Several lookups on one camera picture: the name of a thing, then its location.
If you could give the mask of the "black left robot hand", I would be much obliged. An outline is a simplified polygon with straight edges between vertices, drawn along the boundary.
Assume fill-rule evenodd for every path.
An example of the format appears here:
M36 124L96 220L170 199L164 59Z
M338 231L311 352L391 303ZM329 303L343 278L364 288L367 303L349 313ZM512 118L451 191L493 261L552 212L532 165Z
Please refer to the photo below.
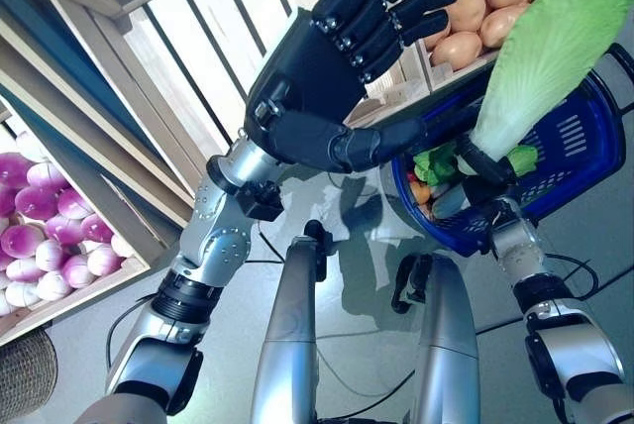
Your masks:
M318 0L299 9L251 88L244 128L268 155L330 172L364 171L414 146L414 118L355 128L345 118L405 48L442 32L457 0Z

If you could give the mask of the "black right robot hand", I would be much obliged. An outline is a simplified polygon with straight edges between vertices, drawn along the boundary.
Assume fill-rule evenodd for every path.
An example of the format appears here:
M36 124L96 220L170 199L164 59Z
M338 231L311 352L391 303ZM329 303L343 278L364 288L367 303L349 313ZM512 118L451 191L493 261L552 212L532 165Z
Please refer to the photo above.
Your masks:
M484 205L515 189L517 175L506 157L492 159L467 134L458 138L456 148L459 170L466 176L463 191L471 206Z

